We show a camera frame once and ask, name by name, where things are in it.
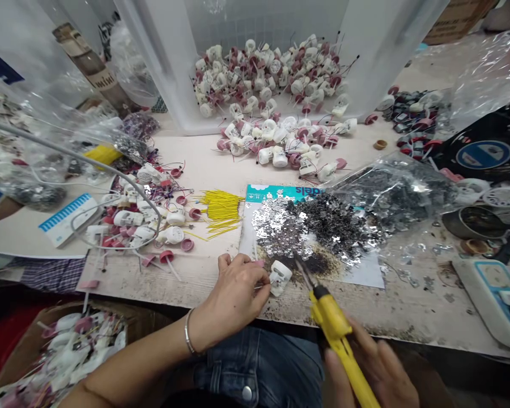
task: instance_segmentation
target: silver bracelet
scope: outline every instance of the silver bracelet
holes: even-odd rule
[[[187,347],[189,348],[189,351],[191,352],[191,354],[197,356],[197,355],[199,355],[199,353],[197,353],[195,351],[195,349],[193,348],[193,345],[191,344],[191,340],[189,338],[189,329],[188,329],[189,317],[191,317],[191,313],[193,310],[195,310],[195,308],[192,308],[190,311],[187,312],[187,318],[185,319],[185,343],[187,343]]]

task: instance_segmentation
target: plaid cloth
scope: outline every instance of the plaid cloth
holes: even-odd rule
[[[44,292],[75,292],[86,258],[73,260],[46,260],[14,258],[7,267],[24,266],[21,283]]]

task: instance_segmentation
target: wrist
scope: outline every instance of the wrist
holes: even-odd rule
[[[211,312],[205,303],[196,307],[189,317],[189,339],[197,353],[212,348],[220,339],[215,336],[217,326],[213,323]]]

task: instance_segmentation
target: cardboard box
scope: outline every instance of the cardboard box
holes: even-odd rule
[[[90,301],[89,304],[97,310],[115,313],[125,319],[127,344],[131,344],[172,322],[160,313],[136,306],[106,301]],[[49,342],[49,339],[44,339],[41,336],[42,328],[36,324],[38,321],[50,325],[65,315],[80,313],[82,310],[83,302],[71,302],[42,310],[2,367],[0,387],[21,379],[40,356],[40,350]]]
[[[498,0],[450,0],[423,40],[428,45],[452,43],[463,38]]]

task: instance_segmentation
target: white plastic container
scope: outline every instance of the white plastic container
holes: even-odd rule
[[[186,135],[219,133],[220,115],[204,118],[190,77],[194,63],[212,45],[223,56],[248,39],[287,49],[311,34],[342,41],[340,64],[351,103],[342,119],[365,116],[379,104],[449,0],[115,0],[178,128]],[[290,95],[275,97],[282,116],[300,114]],[[326,98],[319,120],[330,112]],[[227,117],[225,126],[232,120]]]

